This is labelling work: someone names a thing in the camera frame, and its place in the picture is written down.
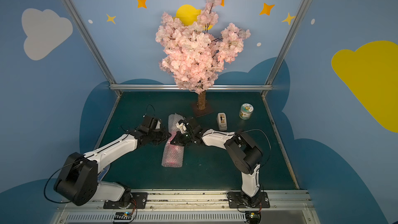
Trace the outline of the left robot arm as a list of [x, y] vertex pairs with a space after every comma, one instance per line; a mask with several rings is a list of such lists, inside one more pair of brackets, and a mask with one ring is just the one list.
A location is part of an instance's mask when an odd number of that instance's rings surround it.
[[159, 118], [145, 116], [140, 126], [118, 139], [84, 154], [68, 156], [54, 184], [54, 191], [76, 206], [104, 201], [104, 208], [133, 209], [134, 199], [127, 186], [102, 182], [100, 173], [122, 156], [149, 143], [159, 144], [171, 137]]

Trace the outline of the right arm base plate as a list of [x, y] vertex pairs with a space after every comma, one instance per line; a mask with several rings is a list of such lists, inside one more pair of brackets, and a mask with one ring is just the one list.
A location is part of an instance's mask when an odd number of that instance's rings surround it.
[[242, 191], [228, 191], [227, 199], [229, 208], [270, 208], [268, 195], [262, 190], [259, 190], [254, 197]]

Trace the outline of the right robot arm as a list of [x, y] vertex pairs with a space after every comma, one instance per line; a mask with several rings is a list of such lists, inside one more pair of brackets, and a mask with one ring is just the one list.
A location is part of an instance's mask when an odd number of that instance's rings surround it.
[[172, 145], [188, 146], [192, 143], [218, 147], [228, 152], [242, 175], [242, 194], [253, 198], [259, 190], [259, 170], [263, 151], [247, 131], [222, 132], [203, 129], [194, 118], [178, 120], [173, 124], [176, 135]]

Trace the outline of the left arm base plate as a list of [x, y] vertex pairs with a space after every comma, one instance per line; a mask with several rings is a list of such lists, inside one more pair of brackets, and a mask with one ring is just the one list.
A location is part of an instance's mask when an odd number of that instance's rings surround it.
[[127, 192], [118, 201], [106, 201], [103, 209], [144, 209], [147, 198], [147, 192]]

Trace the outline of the pink plastic wine glass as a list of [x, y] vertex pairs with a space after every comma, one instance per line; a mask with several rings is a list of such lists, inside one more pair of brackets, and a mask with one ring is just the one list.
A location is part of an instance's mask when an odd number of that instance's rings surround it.
[[166, 143], [162, 157], [162, 166], [181, 168], [183, 165], [183, 153], [184, 147]]

